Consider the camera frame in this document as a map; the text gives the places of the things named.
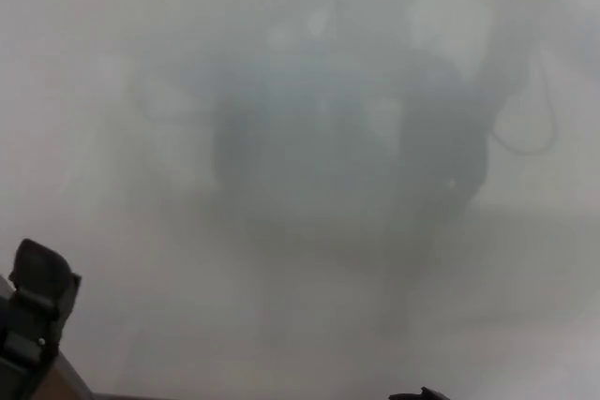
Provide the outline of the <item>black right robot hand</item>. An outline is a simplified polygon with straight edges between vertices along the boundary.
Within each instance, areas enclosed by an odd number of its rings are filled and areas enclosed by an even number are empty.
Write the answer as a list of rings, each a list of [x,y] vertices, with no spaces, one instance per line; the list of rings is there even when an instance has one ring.
[[[438,391],[422,387],[419,393],[394,393],[388,396],[389,400],[450,400],[449,397]]]

